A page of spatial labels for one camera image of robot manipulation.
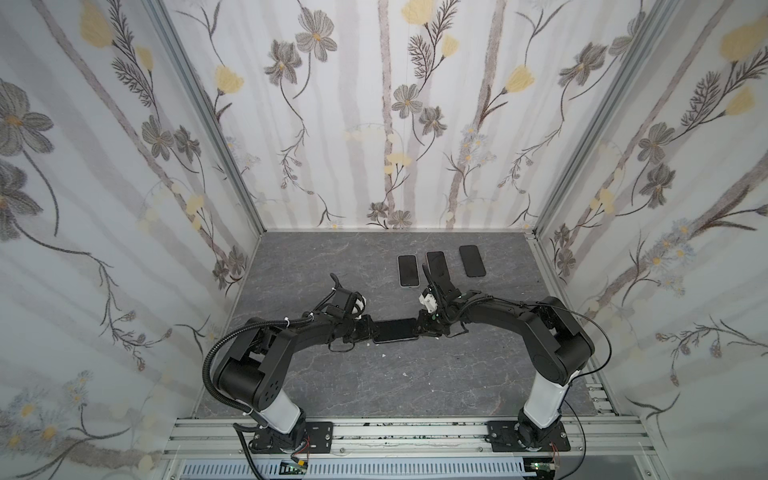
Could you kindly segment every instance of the flower stem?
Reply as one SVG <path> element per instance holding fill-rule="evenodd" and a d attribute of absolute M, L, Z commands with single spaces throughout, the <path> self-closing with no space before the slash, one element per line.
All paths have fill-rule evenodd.
<path fill-rule="evenodd" d="M 184 162 L 181 161 L 181 159 L 179 158 L 179 154 L 177 154 L 176 151 L 173 148 L 169 148 L 168 150 L 173 152 L 174 156 L 176 157 L 176 160 L 179 161 L 179 163 L 181 164 L 182 167 L 186 168 L 188 171 L 192 172 L 193 174 L 199 174 L 200 173 L 200 172 L 196 172 L 195 170 L 192 170 L 187 165 L 184 165 Z"/>
<path fill-rule="evenodd" d="M 645 162 L 645 165 L 643 165 L 643 169 L 640 170 L 640 173 L 637 174 L 637 178 L 634 179 L 634 183 L 632 184 L 632 193 L 629 196 L 629 204 L 634 205 L 634 189 L 637 187 L 637 182 L 640 181 L 640 177 L 643 176 L 643 172 L 645 172 L 645 169 L 648 168 L 648 164 L 650 163 L 650 160 Z"/>
<path fill-rule="evenodd" d="M 426 150 L 424 150 L 424 153 L 423 153 L 423 154 L 419 155 L 419 157 L 418 157 L 418 158 L 416 158 L 415 162 L 419 161 L 419 158 L 421 158 L 421 157 L 423 157 L 424 155 L 426 155 L 426 154 L 427 154 L 427 152 L 429 151 L 429 147 L 431 147 L 431 146 L 432 146 L 432 144 L 434 144 L 434 143 L 435 143 L 435 139 L 436 139 L 436 138 L 437 138 L 437 132 L 435 132 L 435 133 L 432 135 L 432 141 L 431 141 L 431 142 L 429 142 L 429 146 L 427 147 L 427 149 L 426 149 Z"/>
<path fill-rule="evenodd" d="M 610 63 L 610 64 L 608 64 L 608 68 L 606 68 L 606 69 L 605 69 L 605 71 L 603 71 L 603 74 L 602 74 L 602 75 L 600 75 L 600 77 L 599 77 L 597 80 L 595 80 L 595 81 L 594 81 L 594 83 L 593 83 L 592 85 L 590 85 L 589 87 L 587 87 L 587 89 L 586 89 L 586 90 L 584 90 L 584 91 L 582 91 L 580 94 L 574 95 L 573 97 L 569 98 L 568 100 L 573 100 L 574 98 L 578 98 L 578 97 L 582 96 L 583 94 L 587 93 L 588 91 L 590 91 L 590 90 L 591 90 L 591 89 L 592 89 L 592 88 L 593 88 L 595 85 L 597 85 L 597 84 L 598 84 L 598 82 L 599 82 L 600 80 L 602 80 L 602 79 L 603 79 L 603 77 L 605 76 L 605 74 L 607 74 L 607 73 L 608 73 L 608 71 L 611 69 L 611 67 L 614 65 L 614 62 L 616 62 L 616 60 L 617 60 L 617 59 L 618 59 L 618 57 L 614 57 L 614 59 L 613 59 L 613 60 L 611 60 L 611 63 Z"/>
<path fill-rule="evenodd" d="M 56 195 L 53 193 L 53 187 L 51 187 L 51 182 L 48 181 L 48 178 L 43 175 L 40 168 L 38 168 L 38 165 L 32 160 L 32 157 L 29 156 L 27 151 L 22 148 L 22 152 L 24 152 L 24 156 L 27 157 L 27 160 L 32 165 L 32 167 L 35 169 L 35 171 L 38 172 L 38 175 L 40 175 L 40 178 L 43 179 L 45 182 L 45 186 L 48 187 L 48 192 L 51 193 L 51 198 L 53 199 L 53 207 L 54 210 L 56 210 L 56 226 L 53 229 L 53 236 L 55 237 L 58 234 L 58 200 L 56 200 Z"/>
<path fill-rule="evenodd" d="M 311 74 L 312 74 L 312 52 L 306 55 L 306 81 L 304 82 L 304 86 L 301 88 L 299 93 L 293 96 L 293 100 L 296 100 L 296 97 L 301 95 L 306 90 L 306 86 L 310 84 Z"/>
<path fill-rule="evenodd" d="M 301 126 L 304 127 L 304 119 L 301 118 L 301 115 L 299 115 L 299 112 L 297 112 L 296 109 L 293 108 L 293 105 L 291 105 L 290 102 L 288 101 L 288 97 L 286 97 L 286 92 L 283 90 L 283 78 L 282 77 L 280 77 L 280 93 L 283 94 L 283 98 L 285 99 L 286 103 L 290 107 L 291 111 L 293 111 L 293 113 L 296 114 L 296 116 L 299 118 L 299 120 L 301 120 Z"/>
<path fill-rule="evenodd" d="M 624 215 L 631 215 L 631 214 L 633 214 L 633 213 L 635 213 L 635 212 L 639 212 L 640 210 L 643 210 L 643 209 L 644 209 L 644 208 L 645 208 L 645 207 L 646 207 L 646 206 L 647 206 L 647 205 L 650 203 L 650 200 L 651 200 L 651 199 L 649 198 L 649 199 L 648 199 L 648 201 L 647 201 L 647 202 L 645 202 L 645 205 L 643 205 L 642 207 L 640 207 L 640 208 L 637 208 L 637 209 L 635 209 L 635 210 L 632 210 L 631 212 L 627 212 L 627 213 L 625 213 L 625 214 L 618 214 L 618 215 L 617 215 L 617 217 L 623 217 Z"/>
<path fill-rule="evenodd" d="M 416 133 L 416 116 L 414 114 L 411 115 L 411 130 L 413 130 L 413 137 L 423 146 L 424 142 L 419 139 L 419 134 Z"/>
<path fill-rule="evenodd" d="M 203 172 L 203 161 L 200 159 L 200 155 L 195 152 L 195 156 L 197 157 L 197 163 L 200 165 L 200 175 L 203 177 L 203 193 L 206 193 L 205 191 L 205 172 Z"/>
<path fill-rule="evenodd" d="M 71 253 L 73 255 L 85 255 L 86 257 L 94 258 L 89 252 L 81 252 L 79 250 L 67 250 L 65 248 L 54 247 L 53 245 L 49 245 L 46 242 L 42 242 L 42 241 L 34 238 L 32 235 L 27 233 L 27 230 L 24 230 L 22 228 L 22 226 L 18 224 L 18 221 L 16 221 L 15 217 L 11 217 L 11 222 L 13 222 L 13 226 L 16 227 L 18 229 L 18 231 L 22 232 L 25 237 L 27 237 L 29 240 L 32 240 L 37 245 L 40 245 L 40 246 L 45 247 L 45 248 L 49 248 L 51 250 L 56 250 L 57 252 Z"/>

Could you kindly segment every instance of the robotic arm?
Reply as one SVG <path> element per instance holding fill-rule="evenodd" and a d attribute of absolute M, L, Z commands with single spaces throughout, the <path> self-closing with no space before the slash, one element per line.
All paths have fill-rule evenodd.
<path fill-rule="evenodd" d="M 426 309 L 419 312 L 417 334 L 442 336 L 456 323 L 487 323 L 523 337 L 537 374 L 518 415 L 518 443 L 532 451 L 547 445 L 549 435 L 560 425 L 560 408 L 571 380 L 594 353 L 589 336 L 554 297 L 526 303 L 477 290 L 462 294 L 447 270 L 434 276 L 426 265 L 423 270 L 429 286 L 419 297 Z M 298 449 L 306 438 L 304 412 L 282 390 L 292 355 L 309 346 L 330 345 L 335 339 L 354 344 L 376 334 L 376 324 L 364 314 L 363 296 L 343 288 L 336 275 L 331 277 L 335 283 L 332 292 L 312 311 L 300 319 L 286 318 L 284 325 L 252 318 L 220 340 L 204 362 L 204 385 L 211 395 L 242 409 L 260 429 L 271 433 L 275 446 L 287 452 Z M 211 382 L 213 359 L 232 338 Z"/>

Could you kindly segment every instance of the yellow flower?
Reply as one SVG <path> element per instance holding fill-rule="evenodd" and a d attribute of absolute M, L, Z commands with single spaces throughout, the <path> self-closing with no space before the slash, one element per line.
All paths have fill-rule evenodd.
<path fill-rule="evenodd" d="M 141 457 L 141 460 L 139 460 L 138 464 L 138 470 L 140 473 L 147 474 L 151 472 L 151 470 L 154 468 L 154 462 L 152 461 L 152 457 L 149 455 L 145 455 Z"/>
<path fill-rule="evenodd" d="M 225 94 L 233 94 L 243 86 L 242 77 L 231 71 L 229 68 L 219 65 L 216 67 L 216 86 Z"/>
<path fill-rule="evenodd" d="M 103 48 L 112 43 L 112 29 L 101 14 L 101 10 L 89 0 L 83 2 L 80 14 L 80 36 L 96 48 Z"/>
<path fill-rule="evenodd" d="M 157 210 L 154 208 L 147 208 L 147 211 L 144 212 L 144 218 L 147 219 L 147 222 L 154 222 L 160 218 L 160 215 L 157 214 Z"/>
<path fill-rule="evenodd" d="M 192 195 L 187 200 L 187 215 L 194 215 L 200 208 L 203 208 L 205 197 L 202 195 Z"/>
<path fill-rule="evenodd" d="M 149 221 L 142 218 L 136 222 L 136 228 L 139 229 L 140 232 L 149 233 Z"/>
<path fill-rule="evenodd" d="M 741 115 L 752 110 L 755 106 L 755 96 L 749 86 L 739 89 L 739 93 L 733 96 L 725 107 L 725 113 L 729 115 Z"/>
<path fill-rule="evenodd" d="M 400 164 L 403 167 L 408 167 L 413 162 L 411 157 L 403 153 L 389 154 L 386 156 L 386 159 L 389 160 L 389 163 L 391 164 Z"/>
<path fill-rule="evenodd" d="M 154 59 L 152 58 L 152 51 L 145 47 L 136 47 L 136 55 L 139 56 L 139 61 L 149 71 L 154 68 Z"/>
<path fill-rule="evenodd" d="M 458 40 L 453 38 L 451 35 L 445 35 L 445 37 L 442 38 L 442 56 L 443 57 L 450 57 L 456 51 L 458 50 Z"/>
<path fill-rule="evenodd" d="M 411 25 L 424 25 L 432 18 L 432 0 L 410 0 L 402 8 L 402 17 Z"/>
<path fill-rule="evenodd" d="M 720 54 L 730 61 L 743 60 L 768 37 L 768 17 L 742 25 L 723 36 Z"/>
<path fill-rule="evenodd" d="M 29 417 L 34 411 L 35 411 L 35 406 L 32 405 L 31 403 L 28 403 L 27 405 L 22 407 L 22 418 L 25 419 Z"/>
<path fill-rule="evenodd" d="M 512 71 L 512 74 L 509 75 L 509 80 L 507 80 L 507 84 L 504 86 L 504 89 L 512 93 L 516 91 L 523 91 L 530 87 L 533 82 L 533 74 L 530 70 L 528 70 L 528 67 L 525 65 L 519 65 L 515 70 Z"/>
<path fill-rule="evenodd" d="M 56 436 L 56 433 L 58 433 L 58 431 L 56 430 L 56 427 L 53 425 L 49 425 L 48 427 L 45 428 L 45 430 L 43 430 L 41 437 L 46 442 L 50 442 Z"/>
<path fill-rule="evenodd" d="M 600 189 L 598 198 L 593 198 L 589 202 L 589 207 L 592 210 L 596 210 L 599 208 L 600 204 L 603 204 L 603 209 L 606 214 L 612 214 L 616 210 L 614 207 L 614 195 L 607 188 Z"/>

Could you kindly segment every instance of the black cable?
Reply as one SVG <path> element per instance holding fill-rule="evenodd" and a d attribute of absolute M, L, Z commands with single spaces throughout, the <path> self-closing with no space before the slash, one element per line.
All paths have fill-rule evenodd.
<path fill-rule="evenodd" d="M 330 300 L 330 299 L 331 299 L 331 297 L 333 296 L 333 294 L 334 294 L 334 293 L 336 293 L 336 289 L 333 289 L 333 290 L 331 290 L 331 293 L 329 293 L 328 295 L 326 295 L 326 296 L 325 296 L 325 298 L 323 298 L 322 300 L 320 300 L 320 301 L 317 303 L 317 305 L 315 305 L 315 308 L 313 308 L 313 309 L 312 309 L 312 311 L 313 311 L 313 312 L 316 312 L 317 310 L 320 310 L 320 307 L 321 307 L 321 306 L 322 306 L 322 305 L 323 305 L 325 302 L 327 302 L 328 300 Z"/>
<path fill-rule="evenodd" d="M 582 439 L 582 443 L 583 443 L 583 445 L 582 445 L 583 449 L 581 450 L 581 459 L 578 461 L 578 465 L 576 465 L 576 468 L 571 470 L 569 473 L 561 476 L 559 480 L 563 480 L 563 478 L 570 477 L 571 475 L 576 473 L 576 471 L 581 467 L 581 464 L 584 463 L 584 458 L 586 458 L 586 456 L 587 456 L 587 434 L 584 433 L 584 426 L 581 424 L 581 420 L 578 418 L 578 415 L 576 415 L 576 410 L 574 410 L 574 408 L 571 406 L 571 404 L 568 403 L 568 401 L 565 400 L 565 399 L 563 399 L 563 403 L 565 403 L 565 405 L 567 405 L 568 408 L 571 409 L 571 411 L 574 414 L 574 417 L 576 417 L 576 421 L 578 422 L 578 428 L 581 429 L 581 439 Z"/>
<path fill-rule="evenodd" d="M 257 478 L 257 480 L 264 480 L 264 477 L 261 476 L 258 470 L 256 470 L 256 464 L 253 463 L 253 457 L 250 456 L 250 449 L 248 449 L 248 444 L 245 441 L 245 437 L 243 436 L 243 432 L 258 432 L 258 427 L 246 427 L 243 425 L 240 425 L 239 423 L 233 423 L 232 428 L 235 429 L 235 432 L 237 432 L 237 438 L 240 439 L 240 447 L 243 449 L 243 453 L 245 454 L 245 459 L 248 461 L 248 466 L 250 467 L 251 473 L 253 473 L 253 476 Z"/>
<path fill-rule="evenodd" d="M 334 349 L 331 349 L 331 344 L 329 343 L 328 344 L 328 350 L 330 350 L 331 352 L 334 352 L 334 353 L 347 353 L 347 352 L 352 352 L 352 350 L 355 348 L 355 345 L 357 345 L 357 342 L 353 342 L 352 346 L 350 348 L 346 349 L 346 350 L 334 350 Z"/>

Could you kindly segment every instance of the smartphone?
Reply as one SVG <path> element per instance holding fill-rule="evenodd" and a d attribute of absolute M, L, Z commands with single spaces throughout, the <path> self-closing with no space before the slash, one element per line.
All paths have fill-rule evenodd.
<path fill-rule="evenodd" d="M 448 272 L 448 263 L 445 261 L 445 254 L 443 252 L 427 252 L 427 266 L 429 267 L 429 274 L 432 278 L 437 280 L 441 276 L 447 276 L 451 278 L 451 274 Z"/>
<path fill-rule="evenodd" d="M 419 267 L 416 265 L 416 255 L 397 257 L 397 270 L 400 273 L 400 286 L 419 286 Z"/>
<path fill-rule="evenodd" d="M 376 326 L 376 335 L 373 336 L 374 343 L 402 342 L 403 340 L 415 340 L 416 319 L 398 319 L 385 320 L 383 322 L 374 322 Z"/>
<path fill-rule="evenodd" d="M 467 276 L 485 276 L 485 265 L 477 245 L 461 245 L 458 248 L 458 254 L 462 256 Z"/>

